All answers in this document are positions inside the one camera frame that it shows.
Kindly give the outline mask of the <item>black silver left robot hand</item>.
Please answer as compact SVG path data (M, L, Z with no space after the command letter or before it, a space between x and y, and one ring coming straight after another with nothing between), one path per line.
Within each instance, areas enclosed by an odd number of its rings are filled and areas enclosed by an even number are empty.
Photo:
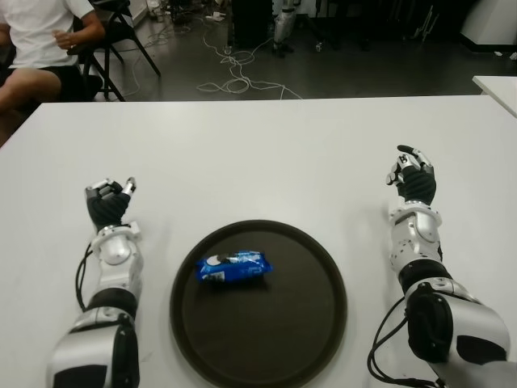
M106 178L85 188L86 207L96 232L122 225L122 217L136 188L134 177L129 177L124 185Z

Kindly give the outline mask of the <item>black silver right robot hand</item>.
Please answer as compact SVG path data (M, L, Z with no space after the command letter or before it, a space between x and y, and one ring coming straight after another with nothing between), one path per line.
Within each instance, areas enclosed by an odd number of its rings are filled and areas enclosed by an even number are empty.
M386 176L386 184L394 185L405 201L431 205L436 193L435 170L431 161L419 149L399 145L400 154Z

